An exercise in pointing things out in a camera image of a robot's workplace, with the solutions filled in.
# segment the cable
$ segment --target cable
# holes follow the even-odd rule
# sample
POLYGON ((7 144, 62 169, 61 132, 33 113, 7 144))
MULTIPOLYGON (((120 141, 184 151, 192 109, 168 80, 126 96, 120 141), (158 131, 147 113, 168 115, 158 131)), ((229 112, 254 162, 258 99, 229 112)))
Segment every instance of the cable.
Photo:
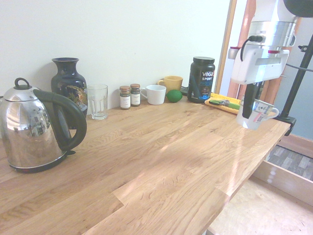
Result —
POLYGON ((240 51, 240 60, 241 61, 243 61, 244 48, 245 48, 246 43, 248 41, 260 43, 263 41, 263 37, 262 36, 250 36, 247 40, 245 40, 245 42, 243 43, 243 47, 241 48, 241 51, 240 51))
POLYGON ((241 48, 241 51, 240 51, 240 60, 243 61, 243 55, 244 55, 244 48, 246 46, 246 43, 250 41, 250 39, 248 38, 247 40, 245 40, 245 42, 243 43, 243 47, 241 48))
POLYGON ((308 71, 308 72, 313 72, 313 70, 310 70, 310 69, 305 69, 305 68, 302 68, 302 67, 297 67, 297 66, 290 65, 290 64, 286 64, 286 65, 287 65, 287 66, 289 66, 289 67, 292 67, 292 68, 298 69, 298 70, 304 70, 304 71, 308 71))

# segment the kettle lid knob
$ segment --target kettle lid knob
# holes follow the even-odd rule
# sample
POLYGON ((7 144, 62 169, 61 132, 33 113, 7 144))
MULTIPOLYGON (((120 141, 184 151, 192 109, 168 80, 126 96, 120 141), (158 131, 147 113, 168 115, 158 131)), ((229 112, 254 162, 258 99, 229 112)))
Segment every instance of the kettle lid knob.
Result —
POLYGON ((29 85, 29 82, 25 78, 21 78, 21 77, 15 79, 14 84, 15 84, 15 87, 14 87, 15 90, 28 90, 32 88, 32 86, 29 85), (26 85, 20 85, 19 81, 26 82, 26 85))

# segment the kettle base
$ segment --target kettle base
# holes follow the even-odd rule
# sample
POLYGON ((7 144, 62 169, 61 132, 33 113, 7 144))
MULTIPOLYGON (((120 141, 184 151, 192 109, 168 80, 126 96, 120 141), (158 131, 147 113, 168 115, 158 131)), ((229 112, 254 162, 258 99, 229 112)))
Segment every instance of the kettle base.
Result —
POLYGON ((10 167, 12 167, 17 172, 20 172, 20 173, 37 173, 37 172, 49 170, 49 169, 55 167, 56 165, 61 163, 68 155, 71 155, 71 154, 72 154, 72 151, 68 151, 63 156, 59 157, 58 159, 54 160, 53 162, 50 162, 48 164, 41 165, 41 166, 20 168, 20 167, 16 167, 16 166, 13 166, 10 164, 10 167))

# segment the mug handle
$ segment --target mug handle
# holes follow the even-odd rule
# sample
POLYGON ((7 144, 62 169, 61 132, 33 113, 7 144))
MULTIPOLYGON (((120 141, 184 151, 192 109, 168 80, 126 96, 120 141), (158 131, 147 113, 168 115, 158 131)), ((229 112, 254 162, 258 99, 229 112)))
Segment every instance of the mug handle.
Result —
POLYGON ((159 81, 157 82, 157 84, 158 84, 158 85, 161 85, 161 86, 165 86, 164 80, 159 80, 159 81))
POLYGON ((142 93, 142 91, 146 91, 146 89, 145 89, 145 88, 140 89, 140 94, 141 94, 143 97, 145 97, 146 99, 148 99, 148 97, 147 97, 144 93, 142 93))
POLYGON ((274 112, 275 114, 272 115, 272 116, 267 116, 267 117, 265 117, 265 118, 263 119, 263 121, 266 121, 266 120, 268 120, 268 119, 270 119, 270 118, 275 118, 275 117, 277 117, 277 116, 279 115, 279 110, 276 109, 276 108, 273 108, 273 109, 272 109, 272 112, 274 112))

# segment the lime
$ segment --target lime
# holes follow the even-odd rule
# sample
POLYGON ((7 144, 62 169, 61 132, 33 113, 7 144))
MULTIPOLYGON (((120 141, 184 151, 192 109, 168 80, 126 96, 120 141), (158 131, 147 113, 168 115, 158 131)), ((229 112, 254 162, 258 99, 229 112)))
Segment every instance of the lime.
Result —
POLYGON ((176 103, 181 100, 182 93, 178 90, 171 90, 166 94, 168 100, 172 103, 176 103))

